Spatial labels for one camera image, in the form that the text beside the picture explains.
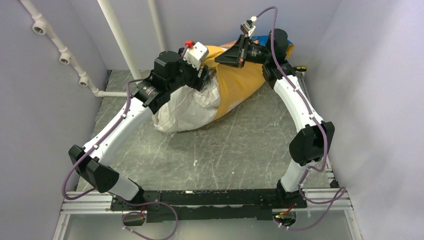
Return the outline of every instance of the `gray table surface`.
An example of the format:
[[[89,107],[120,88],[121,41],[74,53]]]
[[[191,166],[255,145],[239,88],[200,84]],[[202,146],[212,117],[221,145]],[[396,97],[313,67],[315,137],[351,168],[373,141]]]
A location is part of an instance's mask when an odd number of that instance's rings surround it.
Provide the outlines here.
[[[106,90],[124,91],[132,79],[129,71],[114,70]],[[102,100],[93,137],[125,101]],[[295,135],[285,104],[264,84],[227,115],[196,130],[163,133],[152,121],[145,122],[128,137],[111,167],[145,190],[275,188],[289,166],[289,143]],[[304,186],[330,187],[325,172],[310,173]],[[89,188],[80,179],[77,191]]]

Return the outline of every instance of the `wall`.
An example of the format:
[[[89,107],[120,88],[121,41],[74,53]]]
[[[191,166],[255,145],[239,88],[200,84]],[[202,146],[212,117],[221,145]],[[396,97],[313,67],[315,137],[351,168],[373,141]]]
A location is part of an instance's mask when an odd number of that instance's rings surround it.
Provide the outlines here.
[[[160,53],[147,0],[109,0],[140,69],[151,69]],[[97,45],[108,69],[128,69],[124,57],[97,1],[71,0]],[[240,24],[269,6],[278,7],[277,28],[287,31],[296,45],[290,62],[306,65],[320,42],[341,0],[245,1],[245,0],[156,0],[169,50],[177,51],[185,41],[221,45],[236,40]],[[267,35],[273,13],[257,22],[256,34]]]
[[[424,2],[343,0],[307,72],[365,239],[423,239]]]
[[[107,70],[67,0],[33,4],[101,87]],[[2,240],[48,240],[59,218],[68,150],[86,142],[101,102],[18,0],[0,3],[0,233]]]

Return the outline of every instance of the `yellow fabric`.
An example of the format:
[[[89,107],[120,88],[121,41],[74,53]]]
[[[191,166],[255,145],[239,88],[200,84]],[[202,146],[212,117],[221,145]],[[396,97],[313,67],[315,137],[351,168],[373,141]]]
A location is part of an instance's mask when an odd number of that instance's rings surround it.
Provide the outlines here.
[[[243,68],[219,64],[215,62],[215,58],[224,52],[224,49],[220,46],[206,47],[209,50],[209,54],[203,61],[202,66],[207,65],[216,71],[219,87],[220,104],[213,119],[216,120],[256,92],[264,84],[265,79],[262,75],[262,64],[245,62]],[[293,45],[289,45],[286,52],[287,58],[292,53],[293,47]]]

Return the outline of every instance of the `pvc pipe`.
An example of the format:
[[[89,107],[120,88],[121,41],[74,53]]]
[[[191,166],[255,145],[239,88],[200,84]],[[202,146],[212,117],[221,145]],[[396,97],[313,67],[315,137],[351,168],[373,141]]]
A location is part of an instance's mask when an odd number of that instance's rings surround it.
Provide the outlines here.
[[[59,37],[56,35],[55,31],[53,31],[52,26],[50,23],[44,18],[44,16],[36,9],[36,7],[33,5],[33,3],[30,0],[20,0],[23,6],[28,10],[28,12],[31,14],[32,19],[34,19],[35,23],[32,25],[32,29],[34,32],[36,32],[39,35],[47,34],[53,43],[56,45],[56,47],[59,49],[60,57],[59,61],[64,64],[68,65],[70,64],[77,72],[80,77],[79,79],[79,85],[83,87],[89,87],[92,91],[92,93],[96,97],[126,97],[126,92],[107,92],[107,91],[100,91],[99,88],[97,88],[91,77],[88,75],[88,73],[81,67],[81,65],[78,63],[75,56],[72,54],[72,52],[64,45],[64,43],[59,39]]]
[[[139,68],[137,66],[136,60],[133,57],[133,54],[128,45],[127,39],[125,38],[124,32],[121,29],[121,26],[118,22],[117,16],[111,6],[109,0],[97,0],[100,5],[101,10],[103,11],[104,17],[106,18],[107,23],[109,24],[110,30],[112,30],[113,36],[115,37],[116,42],[122,52],[123,58],[125,59],[126,64],[131,71],[132,77],[137,80],[141,79]]]
[[[151,19],[153,20],[154,30],[156,31],[157,41],[159,42],[160,51],[166,51],[164,31],[162,30],[161,20],[159,19],[158,9],[156,8],[155,0],[148,0],[148,7],[150,8]]]

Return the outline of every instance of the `purple cable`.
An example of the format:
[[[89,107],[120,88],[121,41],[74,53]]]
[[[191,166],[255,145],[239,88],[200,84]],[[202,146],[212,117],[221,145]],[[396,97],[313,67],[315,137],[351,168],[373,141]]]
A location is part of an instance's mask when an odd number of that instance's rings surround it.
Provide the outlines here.
[[[284,76],[284,78],[288,81],[288,83],[290,84],[290,86],[293,89],[296,89],[296,85],[292,81],[290,81],[290,79],[287,77],[286,73],[281,68],[281,66],[280,66],[280,64],[279,64],[279,62],[277,60],[276,53],[274,51],[274,31],[275,31],[275,28],[276,28],[278,8],[276,6],[267,7],[266,9],[264,9],[263,11],[261,11],[258,15],[256,15],[256,17],[259,18],[262,14],[264,14],[265,12],[267,12],[267,11],[269,11],[271,9],[274,9],[275,10],[274,11],[274,18],[273,18],[273,21],[272,21],[272,29],[271,29],[271,54],[272,54],[272,58],[274,60],[275,65],[277,66],[278,70]],[[310,107],[308,101],[306,100],[305,96],[301,93],[300,90],[297,90],[296,93],[299,95],[299,97],[302,99],[303,103],[305,104],[309,115],[312,115],[313,112],[312,112],[311,107]],[[321,126],[321,124],[318,122],[318,120],[315,117],[312,117],[311,119],[315,122],[315,124],[318,127],[319,131],[321,132],[322,138],[324,140],[324,153],[323,153],[323,156],[322,156],[322,166],[321,166],[321,168],[317,168],[317,167],[314,167],[314,166],[309,166],[305,170],[305,172],[304,172],[304,174],[303,174],[303,176],[302,176],[302,178],[301,178],[301,180],[299,182],[299,193],[300,193],[300,195],[305,200],[307,200],[310,203],[313,203],[313,204],[328,204],[328,203],[330,203],[330,204],[328,205],[328,207],[325,210],[324,214],[314,224],[312,224],[312,225],[310,225],[308,227],[303,227],[303,228],[288,228],[288,230],[293,230],[293,231],[308,230],[308,229],[311,229],[311,228],[315,227],[316,225],[318,225],[321,222],[321,220],[327,215],[327,213],[330,210],[331,206],[333,205],[334,201],[340,199],[343,196],[343,194],[346,192],[346,188],[345,187],[342,187],[342,188],[340,188],[336,192],[336,194],[334,195],[334,197],[331,200],[323,201],[323,202],[313,201],[313,200],[307,198],[305,196],[305,194],[302,192],[301,184],[306,179],[306,177],[308,175],[308,172],[309,172],[309,169],[313,169],[313,170],[315,170],[315,171],[317,171],[319,173],[323,172],[324,169],[326,168],[327,155],[328,155],[328,139],[327,139],[326,132],[325,132],[324,128]]]
[[[179,59],[183,59],[184,55],[186,55],[187,49],[189,48],[189,45],[185,45],[184,46],[184,50],[181,53],[181,57],[179,57]]]
[[[171,205],[169,205],[169,204],[167,204],[167,203],[164,203],[164,202],[161,202],[161,201],[150,201],[150,202],[145,202],[145,203],[133,204],[133,203],[129,203],[128,201],[126,201],[125,199],[123,199],[121,196],[118,196],[118,197],[119,197],[119,199],[121,199],[121,200],[122,200],[125,204],[127,204],[127,205],[129,205],[129,206],[133,206],[133,207],[141,207],[141,206],[152,205],[152,204],[160,204],[160,205],[164,205],[164,206],[166,206],[166,207],[170,208],[170,209],[172,210],[173,214],[175,215],[175,227],[174,227],[173,231],[172,231],[172,232],[171,232],[171,234],[169,234],[167,237],[162,238],[162,239],[153,239],[153,238],[149,238],[149,237],[147,237],[147,236],[142,235],[142,234],[141,234],[141,233],[139,233],[138,231],[134,231],[134,230],[132,230],[131,228],[129,228],[129,227],[127,227],[127,226],[125,226],[125,222],[124,222],[125,217],[127,217],[128,215],[133,215],[133,214],[137,214],[137,215],[139,215],[139,214],[140,214],[140,212],[138,212],[138,211],[131,211],[131,212],[128,212],[128,213],[126,213],[126,214],[122,215],[121,223],[122,223],[123,229],[128,230],[128,231],[130,231],[131,233],[133,233],[133,234],[135,234],[135,235],[137,235],[137,236],[139,236],[139,237],[141,237],[141,238],[144,238],[144,239],[146,239],[146,240],[167,240],[167,239],[170,239],[170,238],[171,238],[171,237],[175,234],[175,232],[177,231],[177,227],[178,227],[178,215],[177,215],[177,212],[175,211],[175,209],[174,209]]]
[[[137,80],[131,80],[131,81],[128,81],[127,83],[126,83],[126,105],[125,105],[125,108],[124,108],[124,110],[123,110],[123,114],[127,114],[128,113],[128,110],[130,109],[130,106],[131,106],[131,93],[130,93],[130,84],[131,83],[135,83],[135,82],[139,82],[139,81],[142,81],[142,79],[140,80],[140,79],[137,79]],[[122,122],[122,120],[124,120],[124,117],[123,116],[120,116],[119,117],[119,119],[115,122],[115,124],[95,143],[95,145],[97,145],[97,146],[99,146],[117,127],[118,127],[118,125]],[[67,195],[67,193],[66,193],[66,186],[67,186],[67,184],[68,184],[68,181],[69,181],[69,178],[71,177],[71,175],[72,175],[72,173],[75,171],[75,169],[78,167],[78,165],[87,157],[87,156],[89,156],[93,151],[94,151],[94,146],[93,147],[91,147],[86,153],[84,153],[84,155],[82,155],[76,162],[75,162],[75,164],[72,166],[72,168],[71,168],[71,170],[68,172],[68,174],[66,175],[66,177],[65,177],[65,179],[64,179],[64,181],[63,181],[63,184],[62,184],[62,196],[66,199],[66,200],[77,200],[77,199],[79,199],[79,198],[81,198],[82,196],[84,196],[84,195],[86,195],[86,194],[88,194],[89,192],[92,192],[92,191],[94,191],[95,189],[94,188],[91,188],[91,189],[89,189],[89,190],[87,190],[87,191],[85,191],[85,192],[83,192],[83,193],[81,193],[81,194],[79,194],[79,195],[77,195],[77,196],[74,196],[74,197],[72,197],[72,196],[68,196]]]

